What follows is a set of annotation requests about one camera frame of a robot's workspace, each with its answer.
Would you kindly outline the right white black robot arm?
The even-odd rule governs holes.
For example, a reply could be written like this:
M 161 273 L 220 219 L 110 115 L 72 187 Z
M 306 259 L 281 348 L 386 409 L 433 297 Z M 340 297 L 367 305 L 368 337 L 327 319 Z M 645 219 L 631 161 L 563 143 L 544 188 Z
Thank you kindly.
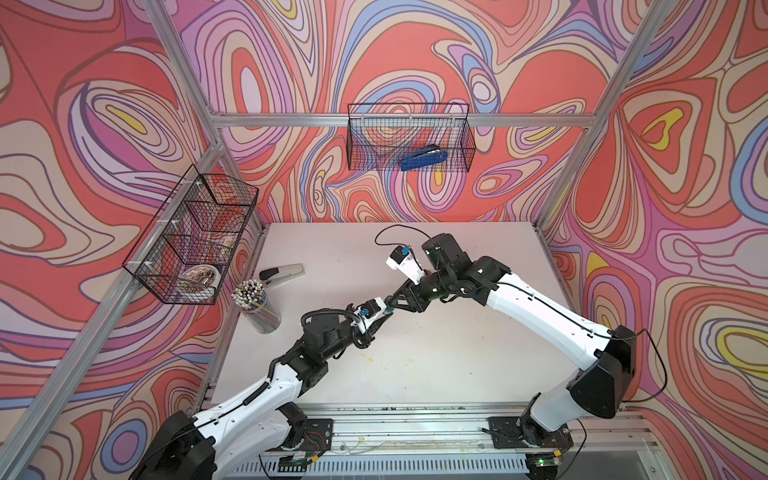
M 422 249 L 430 270 L 421 267 L 407 245 L 395 246 L 387 259 L 389 268 L 406 277 L 387 299 L 390 308 L 422 313 L 434 301 L 471 299 L 518 321 L 575 366 L 566 380 L 536 394 L 518 418 L 529 442 L 541 443 L 545 434 L 586 416 L 615 417 L 636 371 L 635 332 L 574 313 L 492 257 L 470 259 L 450 234 L 429 238 Z

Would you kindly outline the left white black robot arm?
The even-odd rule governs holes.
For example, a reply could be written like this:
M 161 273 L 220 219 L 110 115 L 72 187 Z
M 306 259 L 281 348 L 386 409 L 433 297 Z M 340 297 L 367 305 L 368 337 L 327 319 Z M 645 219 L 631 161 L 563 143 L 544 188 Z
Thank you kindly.
M 370 346 L 392 315 L 373 303 L 358 310 L 323 308 L 304 314 L 303 334 L 267 374 L 230 399 L 194 415 L 167 418 L 131 473 L 133 479 L 223 479 L 272 449 L 295 449 L 307 416 L 297 399 L 328 372 L 330 359 L 350 346 Z

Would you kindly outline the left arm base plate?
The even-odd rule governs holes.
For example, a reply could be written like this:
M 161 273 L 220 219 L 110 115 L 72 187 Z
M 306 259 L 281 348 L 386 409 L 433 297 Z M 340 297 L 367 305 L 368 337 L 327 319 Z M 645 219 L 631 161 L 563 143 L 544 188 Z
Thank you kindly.
M 333 442 L 334 420 L 331 418 L 310 418 L 302 430 L 291 432 L 280 446 L 283 451 L 325 452 Z

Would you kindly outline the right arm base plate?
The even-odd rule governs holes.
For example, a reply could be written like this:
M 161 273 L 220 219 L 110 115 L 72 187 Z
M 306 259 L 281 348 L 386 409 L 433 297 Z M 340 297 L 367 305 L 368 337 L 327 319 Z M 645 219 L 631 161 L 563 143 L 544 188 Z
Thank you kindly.
M 530 419 L 494 416 L 487 418 L 488 426 L 483 429 L 493 442 L 495 449 L 550 449 L 567 451 L 574 446 L 572 436 L 563 425 L 549 432 Z

